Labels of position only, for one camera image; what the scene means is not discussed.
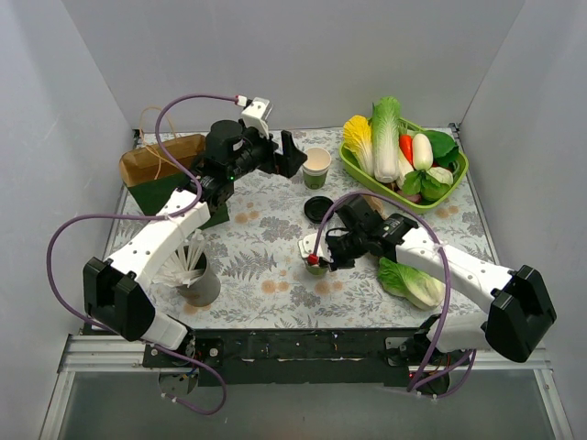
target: gray floor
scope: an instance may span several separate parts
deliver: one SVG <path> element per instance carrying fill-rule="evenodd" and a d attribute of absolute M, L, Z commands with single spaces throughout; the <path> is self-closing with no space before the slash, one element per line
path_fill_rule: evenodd
<path fill-rule="evenodd" d="M 162 399 L 157 378 L 78 373 L 60 438 L 554 438 L 531 370 L 473 371 L 441 404 L 371 384 L 231 386 L 211 417 Z M 192 394 L 210 408 L 220 389 Z"/>

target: green basket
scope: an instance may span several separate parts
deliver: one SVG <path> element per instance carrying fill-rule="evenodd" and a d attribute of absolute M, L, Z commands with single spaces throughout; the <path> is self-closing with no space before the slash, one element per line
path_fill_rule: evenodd
<path fill-rule="evenodd" d="M 422 131 L 422 127 L 417 126 L 416 124 L 414 124 L 406 119 L 403 119 L 403 118 L 401 118 L 400 128 L 403 131 L 405 131 L 405 130 Z M 463 177 L 465 177 L 465 174 L 467 174 L 467 170 L 469 169 L 469 161 L 467 160 L 467 157 L 464 154 L 462 154 L 461 151 L 459 151 L 459 156 L 457 157 L 457 160 L 455 161 L 456 162 L 456 167 L 455 167 L 456 170 L 454 173 L 454 182 L 452 183 L 452 187 L 450 188 L 450 190 L 446 194 L 444 194 L 442 197 L 440 197 L 440 199 L 436 200 L 435 202 L 427 202 L 426 200 L 423 200 L 422 204 L 417 204 L 417 203 L 410 202 L 409 200 L 407 200 L 404 197 L 402 197 L 401 195 L 399 195 L 397 192 L 390 190 L 382 183 L 379 183 L 378 181 L 373 179 L 371 176 L 365 174 L 360 169 L 359 163 L 357 162 L 357 159 L 355 159 L 355 156 L 345 147 L 344 142 L 342 144 L 340 144 L 340 149 L 338 150 L 338 154 L 340 155 L 340 158 L 342 159 L 342 163 L 345 167 L 345 170 L 347 171 L 348 174 L 350 174 L 350 176 L 352 178 L 354 178 L 356 181 L 362 183 L 366 188 L 370 189 L 374 193 L 385 195 L 385 196 L 389 197 L 390 199 L 394 199 L 397 202 L 407 206 L 408 208 L 410 208 L 412 211 L 414 211 L 417 214 L 426 213 L 427 211 L 430 211 L 431 209 L 436 208 L 439 204 L 444 202 L 447 199 L 447 197 L 449 197 L 449 195 L 455 190 L 455 188 L 457 186 L 459 186 L 460 181 L 462 181 Z"/>

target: cup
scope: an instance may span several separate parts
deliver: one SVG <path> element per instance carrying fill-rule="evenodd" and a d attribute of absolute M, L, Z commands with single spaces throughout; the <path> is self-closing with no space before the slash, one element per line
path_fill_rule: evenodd
<path fill-rule="evenodd" d="M 308 159 L 302 166 L 305 186 L 311 190 L 318 190 L 327 181 L 328 167 L 330 167 L 330 153 L 320 147 L 312 147 L 305 151 Z"/>
<path fill-rule="evenodd" d="M 205 254 L 198 259 L 195 269 L 203 269 L 204 275 L 190 287 L 185 285 L 177 288 L 177 291 L 185 298 L 186 302 L 195 307 L 204 307 L 214 302 L 220 293 L 220 280 L 210 267 Z"/>

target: green and white cup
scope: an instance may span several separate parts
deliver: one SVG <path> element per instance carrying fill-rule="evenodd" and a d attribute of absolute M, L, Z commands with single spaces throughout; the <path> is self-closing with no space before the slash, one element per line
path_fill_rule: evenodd
<path fill-rule="evenodd" d="M 320 147 L 312 147 L 305 151 L 308 159 L 304 162 L 302 172 L 305 186 L 311 190 L 319 190 L 327 181 L 328 168 L 330 167 L 330 153 Z"/>

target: black lid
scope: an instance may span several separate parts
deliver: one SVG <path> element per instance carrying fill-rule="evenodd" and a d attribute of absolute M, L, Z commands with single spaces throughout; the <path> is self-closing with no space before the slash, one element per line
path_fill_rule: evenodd
<path fill-rule="evenodd" d="M 319 225 L 327 210 L 334 202 L 323 195 L 317 195 L 304 203 L 304 214 L 312 223 Z"/>

